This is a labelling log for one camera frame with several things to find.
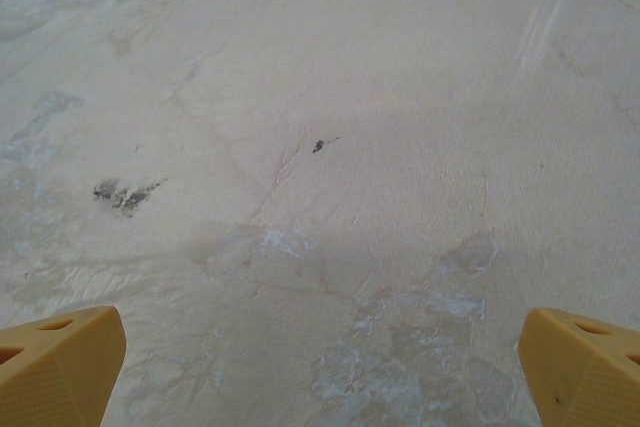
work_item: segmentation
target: hole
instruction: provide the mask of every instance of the hole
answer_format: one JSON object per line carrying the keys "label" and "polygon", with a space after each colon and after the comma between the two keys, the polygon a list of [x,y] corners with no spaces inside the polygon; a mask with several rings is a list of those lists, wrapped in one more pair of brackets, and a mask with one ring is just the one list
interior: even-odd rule
{"label": "hole", "polygon": [[59,322],[54,322],[53,324],[47,324],[43,325],[42,327],[38,327],[38,330],[60,330],[64,329],[71,322],[73,322],[73,320],[61,320]]}
{"label": "hole", "polygon": [[7,360],[13,359],[23,350],[24,349],[19,347],[0,347],[0,365],[4,364]]}
{"label": "hole", "polygon": [[593,325],[587,325],[587,324],[582,323],[582,322],[574,322],[574,324],[580,330],[584,330],[585,332],[588,332],[590,334],[611,335],[611,332],[607,332],[606,330],[601,329],[600,327],[594,327]]}

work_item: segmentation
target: concrete floor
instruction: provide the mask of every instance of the concrete floor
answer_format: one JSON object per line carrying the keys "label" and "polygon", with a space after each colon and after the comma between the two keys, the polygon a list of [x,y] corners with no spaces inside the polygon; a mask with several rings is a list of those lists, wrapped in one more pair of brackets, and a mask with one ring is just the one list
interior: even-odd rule
{"label": "concrete floor", "polygon": [[640,329],[639,0],[1,0],[0,326],[113,304],[105,426],[534,426]]}

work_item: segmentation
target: yellow plastic object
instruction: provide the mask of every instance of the yellow plastic object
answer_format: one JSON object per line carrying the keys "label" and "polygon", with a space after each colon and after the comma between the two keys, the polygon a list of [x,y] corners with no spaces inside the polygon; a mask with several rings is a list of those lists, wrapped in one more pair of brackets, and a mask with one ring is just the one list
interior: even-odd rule
{"label": "yellow plastic object", "polygon": [[115,307],[0,330],[0,426],[99,426],[125,348]]}
{"label": "yellow plastic object", "polygon": [[518,352],[544,427],[640,426],[640,332],[534,309]]}

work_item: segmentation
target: beige floor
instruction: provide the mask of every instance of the beige floor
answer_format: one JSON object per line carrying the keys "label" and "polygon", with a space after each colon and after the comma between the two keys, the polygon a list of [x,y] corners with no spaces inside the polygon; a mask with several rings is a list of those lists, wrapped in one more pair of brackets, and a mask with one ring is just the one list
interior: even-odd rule
{"label": "beige floor", "polygon": [[1,0],[0,326],[116,305],[105,426],[538,425],[528,309],[640,329],[639,9]]}

